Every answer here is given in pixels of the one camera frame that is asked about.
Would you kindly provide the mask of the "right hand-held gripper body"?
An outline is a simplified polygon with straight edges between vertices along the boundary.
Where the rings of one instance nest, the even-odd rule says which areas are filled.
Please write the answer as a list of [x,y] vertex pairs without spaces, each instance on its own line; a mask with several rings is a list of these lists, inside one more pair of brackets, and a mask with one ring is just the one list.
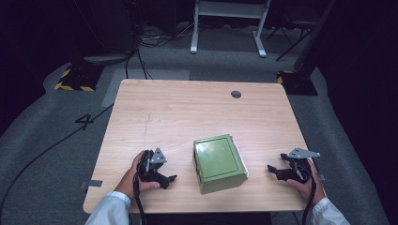
[[296,180],[301,184],[306,183],[312,174],[308,159],[319,158],[320,154],[318,152],[296,147],[287,155],[292,158],[290,160],[286,160],[290,166],[289,169],[294,173],[294,179],[292,180]]

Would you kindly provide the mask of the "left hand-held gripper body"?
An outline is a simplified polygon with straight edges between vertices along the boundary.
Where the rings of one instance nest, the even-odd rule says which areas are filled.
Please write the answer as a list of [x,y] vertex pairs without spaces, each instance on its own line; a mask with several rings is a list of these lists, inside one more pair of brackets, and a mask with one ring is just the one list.
[[166,162],[167,159],[160,148],[145,150],[137,169],[139,177],[144,182],[155,182],[154,175],[159,173],[158,169]]

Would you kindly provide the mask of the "green box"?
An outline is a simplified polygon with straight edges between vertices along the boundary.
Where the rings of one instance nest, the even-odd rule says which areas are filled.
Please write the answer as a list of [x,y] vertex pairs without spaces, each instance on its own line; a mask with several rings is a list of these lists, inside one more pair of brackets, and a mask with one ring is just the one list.
[[245,162],[229,134],[194,141],[192,161],[202,195],[237,188],[249,178]]

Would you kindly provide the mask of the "person's left hand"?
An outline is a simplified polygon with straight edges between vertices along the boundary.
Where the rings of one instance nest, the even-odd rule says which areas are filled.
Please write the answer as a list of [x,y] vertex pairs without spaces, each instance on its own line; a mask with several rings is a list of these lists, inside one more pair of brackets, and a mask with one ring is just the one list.
[[[144,152],[141,151],[133,160],[131,163],[130,168],[125,172],[123,175],[122,179],[118,183],[118,185],[115,187],[115,191],[121,192],[125,195],[127,195],[130,199],[134,198],[133,191],[135,190],[135,187],[133,186],[134,182],[134,176],[137,171],[137,166],[139,162],[141,161],[141,158],[143,156]],[[140,191],[147,191],[150,189],[156,189],[160,188],[161,185],[158,182],[143,182],[139,180],[139,190]]]

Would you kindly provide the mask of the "person's right hand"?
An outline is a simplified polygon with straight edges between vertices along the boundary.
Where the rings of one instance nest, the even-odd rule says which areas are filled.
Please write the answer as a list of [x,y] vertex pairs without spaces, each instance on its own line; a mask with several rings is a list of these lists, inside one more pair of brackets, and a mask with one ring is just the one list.
[[[311,167],[311,172],[313,175],[312,179],[309,179],[305,184],[301,184],[298,181],[288,179],[286,183],[293,189],[295,189],[304,199],[306,202],[310,200],[311,196],[313,197],[313,200],[311,202],[311,207],[314,207],[316,204],[318,204],[321,200],[327,197],[326,192],[323,188],[322,182],[317,174],[317,170],[313,164],[313,162],[309,159],[308,160],[310,167]],[[315,181],[316,184],[316,189],[314,193],[312,193],[312,182]]]

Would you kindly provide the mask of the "grey floor tape strip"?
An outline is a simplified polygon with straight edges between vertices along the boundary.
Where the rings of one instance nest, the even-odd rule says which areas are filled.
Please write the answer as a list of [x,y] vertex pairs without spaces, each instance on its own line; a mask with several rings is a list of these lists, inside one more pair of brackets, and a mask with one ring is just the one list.
[[80,185],[80,189],[89,189],[89,188],[100,188],[102,185],[101,180],[89,180],[89,181],[83,181]]

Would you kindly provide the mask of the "black yellow striped stand base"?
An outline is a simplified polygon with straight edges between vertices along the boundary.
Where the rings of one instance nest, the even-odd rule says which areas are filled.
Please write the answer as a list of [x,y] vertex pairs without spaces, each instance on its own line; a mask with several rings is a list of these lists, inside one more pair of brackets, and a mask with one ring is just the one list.
[[280,70],[276,73],[277,83],[283,86],[287,95],[317,96],[312,80],[298,71]]
[[69,65],[55,85],[55,90],[94,92],[100,79],[103,66]]

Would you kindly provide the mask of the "grey round stand foot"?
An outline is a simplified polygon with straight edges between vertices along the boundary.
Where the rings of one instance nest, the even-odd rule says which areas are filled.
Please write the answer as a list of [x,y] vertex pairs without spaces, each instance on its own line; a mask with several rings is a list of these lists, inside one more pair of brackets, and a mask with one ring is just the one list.
[[111,66],[122,63],[129,58],[127,53],[105,53],[99,55],[86,56],[85,62],[94,66]]

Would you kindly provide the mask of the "dark metal stand pole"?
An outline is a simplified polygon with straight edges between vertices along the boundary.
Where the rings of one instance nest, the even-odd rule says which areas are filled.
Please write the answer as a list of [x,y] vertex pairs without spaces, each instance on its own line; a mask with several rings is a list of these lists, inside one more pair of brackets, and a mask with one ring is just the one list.
[[317,36],[319,35],[324,23],[326,22],[330,12],[332,11],[332,8],[333,8],[335,2],[336,2],[336,0],[329,0],[328,6],[326,7],[325,11],[323,12],[318,25],[315,27],[315,29],[311,33],[309,40],[305,44],[301,54],[299,55],[299,57],[297,58],[297,60],[294,64],[295,71],[302,71],[302,67],[305,64],[305,61],[307,60],[307,58],[309,56],[310,50],[313,47],[315,40],[316,40]]

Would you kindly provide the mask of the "white metal stand frame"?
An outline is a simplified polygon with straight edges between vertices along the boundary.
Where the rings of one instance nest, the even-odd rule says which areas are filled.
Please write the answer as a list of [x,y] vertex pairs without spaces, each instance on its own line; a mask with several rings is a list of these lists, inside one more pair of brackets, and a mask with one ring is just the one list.
[[265,58],[267,53],[261,40],[261,34],[268,15],[270,2],[271,0],[265,0],[263,4],[245,4],[196,0],[193,12],[193,34],[191,37],[190,52],[196,54],[198,51],[200,16],[257,19],[259,24],[257,30],[253,31],[253,40],[259,56]]

